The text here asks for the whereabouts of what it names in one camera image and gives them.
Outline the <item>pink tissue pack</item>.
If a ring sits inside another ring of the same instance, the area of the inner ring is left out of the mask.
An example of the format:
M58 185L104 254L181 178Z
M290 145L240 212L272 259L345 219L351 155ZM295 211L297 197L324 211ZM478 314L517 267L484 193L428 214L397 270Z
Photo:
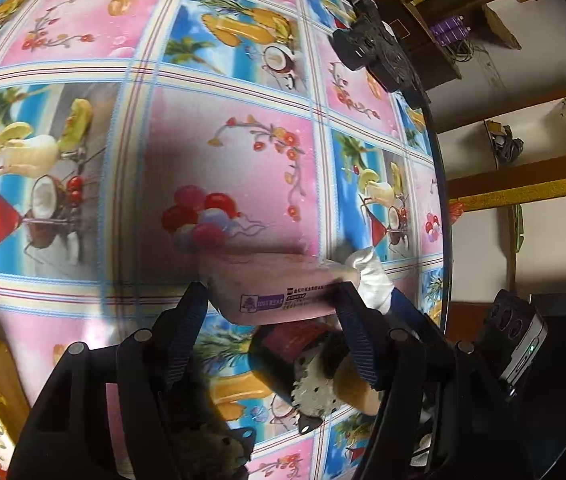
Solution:
M293 254L201 255L199 275L210 304L229 322L249 326L328 316L334 286L360 283L351 266Z

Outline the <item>white cloth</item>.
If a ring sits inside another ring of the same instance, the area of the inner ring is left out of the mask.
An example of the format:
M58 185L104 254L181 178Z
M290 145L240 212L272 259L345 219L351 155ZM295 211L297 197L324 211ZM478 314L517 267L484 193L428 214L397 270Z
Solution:
M359 275L357 292L363 303L372 310L387 314L395 285L383 269L373 247L353 252L345 262Z

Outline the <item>motor with tan wheel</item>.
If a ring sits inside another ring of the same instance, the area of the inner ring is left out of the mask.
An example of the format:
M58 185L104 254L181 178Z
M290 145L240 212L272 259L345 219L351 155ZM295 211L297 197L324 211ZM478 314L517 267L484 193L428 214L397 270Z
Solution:
M344 333L319 318L259 327L248 362L294 410L300 434L319 428L344 405L365 416L379 413L382 393L360 376Z

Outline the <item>grey motor with shaft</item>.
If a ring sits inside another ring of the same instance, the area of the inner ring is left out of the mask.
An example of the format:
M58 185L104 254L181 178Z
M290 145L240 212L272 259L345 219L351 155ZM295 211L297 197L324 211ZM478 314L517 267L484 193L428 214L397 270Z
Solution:
M166 416L178 479L247 479L256 442L253 427L231 429L216 416Z

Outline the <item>purple bottles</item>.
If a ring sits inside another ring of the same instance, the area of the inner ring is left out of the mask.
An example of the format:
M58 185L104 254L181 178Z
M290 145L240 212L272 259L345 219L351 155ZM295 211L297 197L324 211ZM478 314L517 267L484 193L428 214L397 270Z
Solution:
M471 29L464 23L461 15L445 18L430 27L430 32L440 47L448 47L466 39L470 31Z

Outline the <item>colourful patterned tablecloth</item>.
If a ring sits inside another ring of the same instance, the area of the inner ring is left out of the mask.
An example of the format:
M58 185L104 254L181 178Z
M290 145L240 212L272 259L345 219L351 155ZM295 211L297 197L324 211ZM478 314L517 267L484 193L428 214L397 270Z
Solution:
M202 252L373 247L443 316L420 110L349 70L347 0L0 0L0 340L31 406L65 349L173 307Z

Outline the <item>black gadget on table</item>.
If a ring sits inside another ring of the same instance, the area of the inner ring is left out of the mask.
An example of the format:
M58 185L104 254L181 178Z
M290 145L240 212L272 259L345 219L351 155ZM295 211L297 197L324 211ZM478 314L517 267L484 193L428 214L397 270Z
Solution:
M388 93L400 91L415 110L427 107L428 96L409 56L389 31L373 0L351 0L355 19L332 32L330 44L349 70L363 68Z

